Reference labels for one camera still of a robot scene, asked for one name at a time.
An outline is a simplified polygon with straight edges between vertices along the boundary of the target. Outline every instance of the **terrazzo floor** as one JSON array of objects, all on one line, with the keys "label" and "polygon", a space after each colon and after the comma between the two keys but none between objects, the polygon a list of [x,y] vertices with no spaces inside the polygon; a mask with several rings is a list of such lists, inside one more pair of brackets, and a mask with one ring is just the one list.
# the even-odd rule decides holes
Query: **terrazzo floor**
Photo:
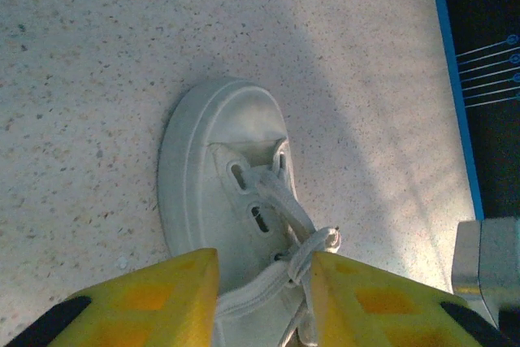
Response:
[{"label": "terrazzo floor", "polygon": [[167,258],[172,108],[250,78],[340,253],[450,289],[473,219],[434,0],[0,0],[0,344],[76,290]]}]

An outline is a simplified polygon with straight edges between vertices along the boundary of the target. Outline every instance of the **yellow object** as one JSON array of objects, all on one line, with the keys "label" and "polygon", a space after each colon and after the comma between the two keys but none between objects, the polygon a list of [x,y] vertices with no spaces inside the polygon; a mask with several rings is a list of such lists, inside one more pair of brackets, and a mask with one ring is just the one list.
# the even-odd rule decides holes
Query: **yellow object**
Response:
[{"label": "yellow object", "polygon": [[219,289],[216,249],[199,249],[74,294],[92,303],[51,347],[206,347]]},{"label": "yellow object", "polygon": [[440,306],[459,297],[325,252],[311,273],[319,347],[480,347]]}]

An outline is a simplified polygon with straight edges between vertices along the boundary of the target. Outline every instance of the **shoelace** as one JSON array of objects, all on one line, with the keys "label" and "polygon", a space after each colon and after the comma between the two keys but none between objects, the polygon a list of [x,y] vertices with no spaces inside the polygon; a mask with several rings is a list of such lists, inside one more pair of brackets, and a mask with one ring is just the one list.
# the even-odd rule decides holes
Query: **shoelace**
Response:
[{"label": "shoelace", "polygon": [[278,347],[285,347],[293,333],[309,319],[310,329],[306,330],[308,346],[316,346],[317,336],[310,296],[310,265],[314,251],[336,253],[340,248],[341,235],[337,229],[322,228],[316,231],[311,219],[298,203],[286,185],[284,170],[277,176],[273,171],[261,175],[256,172],[245,173],[248,182],[256,185],[260,197],[270,203],[283,216],[294,231],[298,243],[287,253],[262,271],[247,285],[222,295],[218,300],[215,318],[233,319],[242,317],[265,305],[283,288],[300,285],[305,298],[292,317],[280,339]]}]

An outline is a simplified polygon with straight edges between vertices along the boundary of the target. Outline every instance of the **shoe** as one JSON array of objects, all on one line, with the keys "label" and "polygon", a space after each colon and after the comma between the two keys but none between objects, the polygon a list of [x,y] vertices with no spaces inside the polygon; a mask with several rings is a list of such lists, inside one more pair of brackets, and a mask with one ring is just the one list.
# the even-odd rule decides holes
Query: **shoe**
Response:
[{"label": "shoe", "polygon": [[193,88],[162,141],[158,204],[172,256],[218,250],[213,346],[286,345],[298,329],[317,345],[312,252],[336,252],[336,229],[316,231],[297,202],[284,117],[247,80]]}]

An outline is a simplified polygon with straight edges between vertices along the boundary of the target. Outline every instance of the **blue edge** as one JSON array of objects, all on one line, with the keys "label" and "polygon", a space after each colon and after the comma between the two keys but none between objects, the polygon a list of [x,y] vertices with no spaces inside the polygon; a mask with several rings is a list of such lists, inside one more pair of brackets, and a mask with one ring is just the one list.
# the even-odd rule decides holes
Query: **blue edge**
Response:
[{"label": "blue edge", "polygon": [[446,0],[435,0],[435,3],[437,5],[437,14],[439,15],[440,32],[444,42],[444,52],[448,61],[449,80],[452,85],[458,128],[461,133],[462,152],[466,160],[466,170],[470,182],[471,197],[473,198],[474,215],[477,220],[483,220],[484,211],[482,198],[480,196],[479,179],[477,177],[477,169],[475,167],[475,159],[471,147],[470,129],[466,117],[466,108],[464,107],[464,97],[462,96],[461,79],[458,75],[457,56],[455,55],[452,29],[449,24],[448,5],[446,4]]}]

